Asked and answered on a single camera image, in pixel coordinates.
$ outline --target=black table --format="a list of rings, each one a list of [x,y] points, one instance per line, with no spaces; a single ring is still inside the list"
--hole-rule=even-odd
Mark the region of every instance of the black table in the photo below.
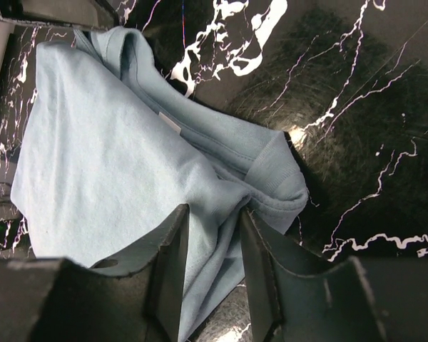
[[[330,261],[428,257],[428,0],[112,3],[181,93],[288,132],[311,194],[289,230],[301,245]],[[11,35],[6,149],[21,143],[37,96],[36,45],[55,39],[74,43],[56,29]]]

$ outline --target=light blue t-shirt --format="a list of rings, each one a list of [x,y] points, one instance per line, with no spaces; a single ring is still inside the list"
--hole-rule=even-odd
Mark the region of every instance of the light blue t-shirt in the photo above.
[[[284,233],[307,201],[304,178],[283,132],[174,90],[139,31],[76,35],[76,48],[37,47],[38,96],[11,199],[37,257],[85,267],[188,203],[184,341],[244,277],[240,208],[249,205]]]

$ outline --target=black metal frame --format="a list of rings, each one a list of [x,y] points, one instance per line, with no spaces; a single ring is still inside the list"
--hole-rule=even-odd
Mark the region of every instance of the black metal frame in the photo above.
[[[254,342],[428,342],[428,259],[333,266],[247,210],[239,225]]]
[[[78,1],[89,3],[92,10],[96,12],[99,18],[103,17],[103,20],[100,20],[97,24],[89,23],[87,19],[83,23],[60,21],[56,19],[60,15],[60,8],[54,9],[53,19],[38,17],[37,14],[29,16],[22,13],[20,0],[0,0],[0,21],[22,26],[80,29],[85,31],[107,31],[119,25],[118,14],[114,11],[108,0]]]
[[[187,205],[92,269],[0,259],[0,342],[177,342]]]

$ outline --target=cotton cloth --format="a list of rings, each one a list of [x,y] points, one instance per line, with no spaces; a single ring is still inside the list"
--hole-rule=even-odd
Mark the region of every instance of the cotton cloth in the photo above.
[[[250,206],[284,233],[307,201],[304,178],[283,132],[174,90],[138,30],[76,37],[76,48],[37,46],[38,96],[11,200],[28,220],[37,257],[85,267],[188,203],[185,341],[244,277],[240,208]]]

